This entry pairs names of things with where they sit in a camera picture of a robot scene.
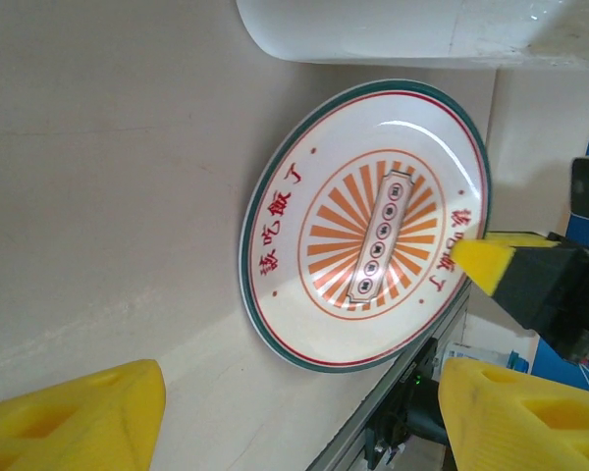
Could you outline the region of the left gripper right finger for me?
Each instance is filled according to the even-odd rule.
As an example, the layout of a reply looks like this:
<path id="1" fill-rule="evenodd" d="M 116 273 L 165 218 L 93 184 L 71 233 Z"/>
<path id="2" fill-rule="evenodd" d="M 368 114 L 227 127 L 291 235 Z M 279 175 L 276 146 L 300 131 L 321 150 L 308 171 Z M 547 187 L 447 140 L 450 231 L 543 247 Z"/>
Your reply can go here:
<path id="1" fill-rule="evenodd" d="M 468 358 L 439 405 L 460 470 L 589 470 L 589 392 Z"/>

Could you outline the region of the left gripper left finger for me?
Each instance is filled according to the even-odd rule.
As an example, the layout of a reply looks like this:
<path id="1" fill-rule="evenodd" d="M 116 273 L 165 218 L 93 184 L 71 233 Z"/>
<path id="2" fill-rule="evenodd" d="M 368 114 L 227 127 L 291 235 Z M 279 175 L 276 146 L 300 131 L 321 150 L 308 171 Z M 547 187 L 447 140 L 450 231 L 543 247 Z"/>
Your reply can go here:
<path id="1" fill-rule="evenodd" d="M 0 401 L 0 470 L 147 470 L 164 410 L 152 359 Z"/>

